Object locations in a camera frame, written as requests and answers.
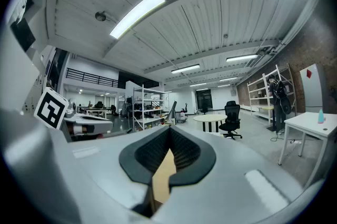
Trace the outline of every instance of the round table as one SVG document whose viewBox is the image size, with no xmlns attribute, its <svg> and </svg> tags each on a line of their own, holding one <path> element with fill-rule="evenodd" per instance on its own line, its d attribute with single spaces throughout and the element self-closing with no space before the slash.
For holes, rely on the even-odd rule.
<svg viewBox="0 0 337 224">
<path fill-rule="evenodd" d="M 215 132 L 219 132 L 219 121 L 222 124 L 222 120 L 225 120 L 227 115 L 225 114 L 206 114 L 206 115 L 199 115 L 194 117 L 193 119 L 198 122 L 202 122 L 202 130 L 206 132 L 206 125 L 205 123 L 209 123 L 209 131 L 212 132 L 212 123 L 215 122 Z"/>
</svg>

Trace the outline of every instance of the fluorescent light fixture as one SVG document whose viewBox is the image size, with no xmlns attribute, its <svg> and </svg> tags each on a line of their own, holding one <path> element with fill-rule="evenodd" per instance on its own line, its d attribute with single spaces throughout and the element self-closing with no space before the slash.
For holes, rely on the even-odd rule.
<svg viewBox="0 0 337 224">
<path fill-rule="evenodd" d="M 177 69 L 177 70 L 172 70 L 172 74 L 174 73 L 178 73 L 178 72 L 183 72 L 183 71 L 187 71 L 187 70 L 193 70 L 193 69 L 198 69 L 200 67 L 199 64 L 196 65 L 192 65 L 192 66 L 187 66 L 187 67 L 182 67 L 181 69 Z"/>
<path fill-rule="evenodd" d="M 233 80 L 233 79 L 237 79 L 237 77 L 233 77 L 233 78 L 227 78 L 227 79 L 222 79 L 222 80 L 220 80 L 220 82 L 223 82 L 223 81 L 228 81 L 228 80 Z"/>
<path fill-rule="evenodd" d="M 235 57 L 228 57 L 226 62 L 232 62 L 232 61 L 237 61 L 237 60 L 244 60 L 244 59 L 253 59 L 257 58 L 257 54 L 249 54 L 249 55 L 242 55 L 242 56 L 235 56 Z"/>
<path fill-rule="evenodd" d="M 192 85 L 190 85 L 190 87 L 193 87 L 193 86 L 199 86 L 199 85 L 203 85 L 203 84 L 206 84 L 206 83 L 192 84 Z"/>
<path fill-rule="evenodd" d="M 136 5 L 124 18 L 115 26 L 110 35 L 119 38 L 135 22 L 137 22 L 146 13 L 164 3 L 165 0 L 143 0 Z"/>
</svg>

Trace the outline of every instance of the white desk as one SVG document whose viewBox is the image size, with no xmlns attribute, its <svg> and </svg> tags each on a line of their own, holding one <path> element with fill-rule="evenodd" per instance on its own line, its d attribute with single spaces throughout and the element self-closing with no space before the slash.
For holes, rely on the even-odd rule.
<svg viewBox="0 0 337 224">
<path fill-rule="evenodd" d="M 305 188 L 310 186 L 311 183 L 314 183 L 314 180 L 316 180 L 319 176 L 321 176 L 325 172 L 322 169 L 324 167 L 321 167 L 321 162 L 324 159 L 327 162 L 327 165 L 329 165 L 328 154 L 329 153 L 333 154 L 334 151 L 333 148 L 335 146 L 334 143 L 333 142 L 328 143 L 328 140 L 333 137 L 333 134 L 337 130 L 337 114 L 325 113 L 324 117 L 326 118 L 326 120 L 324 121 L 323 124 L 318 124 L 318 113 L 313 112 L 306 112 L 299 116 L 284 121 L 285 122 L 284 146 L 281 152 L 280 159 L 278 161 L 279 165 L 281 165 L 283 161 L 285 149 L 288 142 L 289 128 L 294 128 L 303 132 L 302 145 L 299 153 L 300 157 L 302 156 L 303 153 L 306 134 L 314 136 L 323 141 L 323 145 L 319 157 L 317 159 L 316 165 L 305 185 Z"/>
<path fill-rule="evenodd" d="M 225 120 L 227 115 L 225 114 L 206 114 L 199 115 L 193 118 L 193 120 L 202 122 L 202 130 L 206 132 L 205 122 L 209 123 L 208 132 L 212 132 L 212 123 L 215 122 L 215 132 L 219 132 L 219 122 L 222 124 L 222 120 Z"/>
<path fill-rule="evenodd" d="M 105 110 L 105 109 L 97 109 L 97 110 L 96 109 L 87 109 L 87 110 L 85 110 L 86 114 L 93 113 L 93 112 L 97 112 L 98 114 L 100 114 L 100 112 L 102 112 L 104 118 L 106 118 L 106 112 L 107 112 L 107 110 Z"/>
</svg>

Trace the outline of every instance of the gray floor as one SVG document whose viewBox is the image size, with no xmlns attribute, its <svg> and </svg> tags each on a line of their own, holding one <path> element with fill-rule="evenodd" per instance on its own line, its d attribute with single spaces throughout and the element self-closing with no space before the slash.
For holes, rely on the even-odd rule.
<svg viewBox="0 0 337 224">
<path fill-rule="evenodd" d="M 224 114 L 225 112 L 222 110 L 209 112 L 208 114 L 211 113 Z M 196 121 L 193 120 L 194 116 L 196 115 L 189 115 L 189 119 L 182 125 L 197 129 Z M 278 165 L 277 161 L 280 157 L 284 140 L 278 139 L 276 142 L 270 141 L 270 138 L 275 137 L 276 135 L 266 129 L 269 125 L 266 119 L 251 116 L 250 112 L 245 110 L 240 111 L 239 117 L 241 119 L 241 127 L 238 130 L 238 134 L 242 135 L 243 138 L 236 139 L 237 142 L 246 144 L 275 165 Z M 113 132 L 132 128 L 132 120 L 121 119 L 111 115 L 108 115 L 107 118 L 114 122 Z M 290 129 L 290 139 L 298 139 L 301 141 L 301 138 L 302 132 Z M 290 141 L 288 141 L 284 161 L 281 167 L 288 171 L 304 186 L 316 164 L 322 141 L 316 140 L 313 137 L 307 137 L 303 155 L 301 157 L 298 156 L 300 146 L 300 144 L 290 143 Z"/>
</svg>

